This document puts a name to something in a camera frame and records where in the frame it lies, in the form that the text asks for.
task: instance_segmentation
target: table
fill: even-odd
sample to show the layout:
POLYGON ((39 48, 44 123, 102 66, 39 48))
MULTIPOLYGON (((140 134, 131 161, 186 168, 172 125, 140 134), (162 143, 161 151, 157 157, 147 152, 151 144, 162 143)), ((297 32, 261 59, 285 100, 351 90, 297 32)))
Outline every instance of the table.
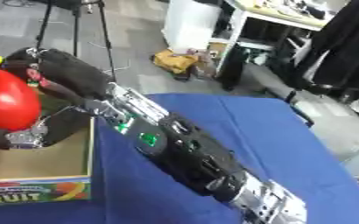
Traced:
MULTIPOLYGON (((151 97, 209 131, 262 179, 308 206, 308 224, 359 224, 359 185, 282 101, 205 94, 151 97)), ((240 224, 240 214, 176 183, 97 123, 93 201, 0 206, 0 224, 240 224)))
MULTIPOLYGON (((319 31, 328 22, 328 20, 320 20, 311 17, 291 17, 281 14, 277 10, 274 10, 272 8, 256 7, 254 4, 254 0, 225 0, 225 2, 234 7, 235 9, 230 20, 230 23, 234 27, 234 30, 229 39, 212 38, 210 41, 227 44, 217 67, 218 72, 222 70, 222 66, 227 55, 229 54, 233 46, 238 42, 238 39, 241 35, 243 27, 245 26, 247 18, 261 19, 272 23, 308 29, 310 31, 319 31)), ((240 43, 240 46, 263 49, 267 51, 272 50, 273 48, 270 45, 260 45, 247 42, 240 43)))

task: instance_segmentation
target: cardboard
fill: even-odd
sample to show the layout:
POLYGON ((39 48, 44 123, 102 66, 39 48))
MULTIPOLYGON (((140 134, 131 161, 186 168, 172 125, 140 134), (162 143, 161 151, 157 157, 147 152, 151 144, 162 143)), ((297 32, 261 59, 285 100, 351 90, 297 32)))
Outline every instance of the cardboard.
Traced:
POLYGON ((0 150, 0 205, 90 198, 94 119, 39 150, 0 150))

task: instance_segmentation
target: tripod leg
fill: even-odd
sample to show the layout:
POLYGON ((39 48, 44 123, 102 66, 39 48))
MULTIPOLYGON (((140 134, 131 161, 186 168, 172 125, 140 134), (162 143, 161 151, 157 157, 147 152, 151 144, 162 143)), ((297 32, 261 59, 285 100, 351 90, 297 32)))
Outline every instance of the tripod leg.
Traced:
POLYGON ((37 46, 36 46, 37 49, 39 49, 42 46, 42 41, 45 36, 47 24, 49 23, 49 18, 50 18, 50 14, 52 13, 52 8, 53 8, 53 0, 48 0, 47 6, 46 6, 45 17, 43 18, 43 23, 40 26, 39 35, 37 36, 37 46))
POLYGON ((110 39, 109 39, 108 26, 106 24, 106 17, 105 17, 105 14, 104 14, 104 2, 103 2, 103 0, 100 0, 98 2, 98 6, 99 6, 99 11, 101 13, 101 21, 102 21, 104 42, 106 44, 106 49, 108 51, 110 70, 111 70, 111 73, 112 73, 112 79, 113 79, 113 81, 116 81, 116 74, 115 74, 115 71, 114 71, 113 56, 111 54, 112 46, 111 46, 111 42, 110 42, 110 39))
POLYGON ((78 54, 80 7, 79 4, 74 6, 74 57, 78 54))

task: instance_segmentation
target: red fruit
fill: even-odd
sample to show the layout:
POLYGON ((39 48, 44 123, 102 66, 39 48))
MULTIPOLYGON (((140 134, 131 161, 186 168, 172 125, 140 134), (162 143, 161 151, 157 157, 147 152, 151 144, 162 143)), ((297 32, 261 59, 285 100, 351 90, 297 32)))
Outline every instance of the red fruit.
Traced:
POLYGON ((0 129, 28 129, 39 114, 39 98, 32 88, 11 73, 0 70, 0 129))

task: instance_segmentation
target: wire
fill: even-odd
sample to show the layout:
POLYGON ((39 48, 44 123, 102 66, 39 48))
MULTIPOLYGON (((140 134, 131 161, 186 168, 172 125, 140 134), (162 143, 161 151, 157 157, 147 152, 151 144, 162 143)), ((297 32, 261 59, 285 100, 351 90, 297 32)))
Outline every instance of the wire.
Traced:
POLYGON ((30 7, 34 5, 30 0, 3 0, 3 4, 10 7, 30 7))

